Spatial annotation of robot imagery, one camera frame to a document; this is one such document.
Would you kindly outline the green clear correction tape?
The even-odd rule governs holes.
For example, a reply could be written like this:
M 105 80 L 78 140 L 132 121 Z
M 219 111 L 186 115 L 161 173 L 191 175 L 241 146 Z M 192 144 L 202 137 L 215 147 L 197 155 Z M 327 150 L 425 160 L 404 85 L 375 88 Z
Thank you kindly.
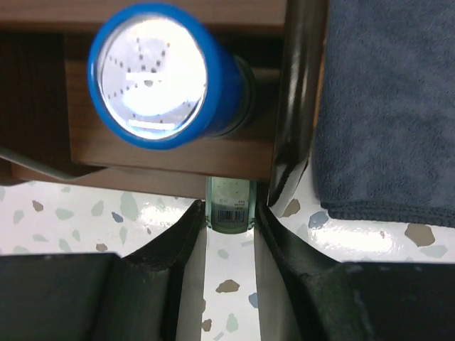
M 208 228 L 221 234 L 242 234 L 254 228 L 257 182 L 207 177 L 205 218 Z

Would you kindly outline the brown wooden desk organizer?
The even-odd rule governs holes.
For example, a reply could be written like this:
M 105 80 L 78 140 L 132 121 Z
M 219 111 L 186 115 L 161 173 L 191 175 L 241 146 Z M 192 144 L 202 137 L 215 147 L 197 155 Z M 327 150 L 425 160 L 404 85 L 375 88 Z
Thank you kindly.
M 101 27 L 135 4 L 176 6 L 255 76 L 250 121 L 169 150 L 132 145 L 98 117 L 87 59 Z M 1 184 L 28 180 L 202 198 L 207 177 L 253 180 L 285 205 L 309 156 L 326 1 L 2 1 Z

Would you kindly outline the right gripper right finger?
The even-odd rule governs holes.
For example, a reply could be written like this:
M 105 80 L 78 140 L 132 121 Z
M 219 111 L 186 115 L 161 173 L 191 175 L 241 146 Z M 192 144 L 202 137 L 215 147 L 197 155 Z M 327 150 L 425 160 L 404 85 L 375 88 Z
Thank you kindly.
M 255 268 L 263 340 L 453 340 L 454 266 L 339 262 L 260 204 Z

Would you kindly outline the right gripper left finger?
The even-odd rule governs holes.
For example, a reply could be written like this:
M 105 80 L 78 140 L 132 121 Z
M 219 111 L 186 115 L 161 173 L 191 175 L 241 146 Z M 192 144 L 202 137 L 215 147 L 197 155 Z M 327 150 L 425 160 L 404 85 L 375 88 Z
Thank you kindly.
M 207 230 L 195 201 L 126 257 L 1 258 L 2 340 L 199 340 Z

